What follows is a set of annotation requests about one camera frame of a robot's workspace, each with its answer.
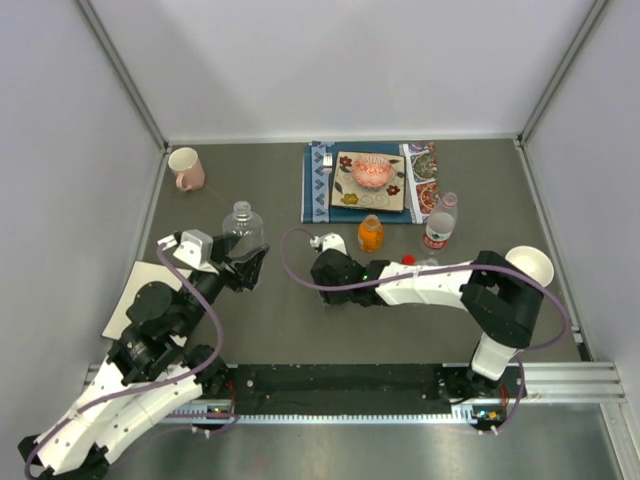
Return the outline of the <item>clear glass bottle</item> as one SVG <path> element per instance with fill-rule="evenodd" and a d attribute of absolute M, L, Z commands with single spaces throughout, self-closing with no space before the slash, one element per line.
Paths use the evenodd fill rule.
<path fill-rule="evenodd" d="M 230 249 L 232 258 L 239 258 L 264 244 L 264 223 L 248 201 L 237 201 L 224 219 L 222 230 L 234 234 L 238 241 Z"/>

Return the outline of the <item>orange juice bottle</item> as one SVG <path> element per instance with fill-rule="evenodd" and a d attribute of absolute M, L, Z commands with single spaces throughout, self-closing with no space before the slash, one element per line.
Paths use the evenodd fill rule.
<path fill-rule="evenodd" d="M 384 242 L 384 228 L 376 215 L 367 215 L 358 227 L 358 240 L 366 253 L 378 251 Z"/>

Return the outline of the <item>red label water bottle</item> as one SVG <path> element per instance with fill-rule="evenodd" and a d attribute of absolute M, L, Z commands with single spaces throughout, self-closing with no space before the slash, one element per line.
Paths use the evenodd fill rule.
<path fill-rule="evenodd" d="M 423 235 L 423 245 L 427 250 L 424 264 L 436 266 L 436 255 L 445 249 L 454 231 L 458 217 L 458 197 L 453 192 L 445 193 L 432 209 Z"/>

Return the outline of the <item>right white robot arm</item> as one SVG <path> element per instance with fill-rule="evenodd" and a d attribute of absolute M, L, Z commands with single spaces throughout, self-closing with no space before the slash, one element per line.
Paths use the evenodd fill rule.
<path fill-rule="evenodd" d="M 363 307 L 436 305 L 465 311 L 482 330 L 466 380 L 476 394 L 487 396 L 504 380 L 508 363 L 530 346 L 544 294 L 527 276 L 493 251 L 436 273 L 427 265 L 376 260 L 363 266 L 349 255 L 329 249 L 319 255 L 310 274 L 321 286 L 327 305 Z"/>

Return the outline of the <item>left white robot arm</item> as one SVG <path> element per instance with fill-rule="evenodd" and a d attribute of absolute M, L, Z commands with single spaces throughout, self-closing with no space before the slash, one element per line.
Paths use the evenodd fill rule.
<path fill-rule="evenodd" d="M 269 247 L 260 243 L 237 256 L 241 240 L 196 229 L 159 240 L 158 259 L 181 285 L 152 281 L 135 293 L 129 324 L 89 386 L 54 426 L 20 442 L 26 478 L 39 466 L 42 479 L 102 479 L 160 420 L 227 388 L 223 341 L 191 350 L 185 344 L 204 317 L 217 318 L 212 305 L 222 290 L 255 288 Z"/>

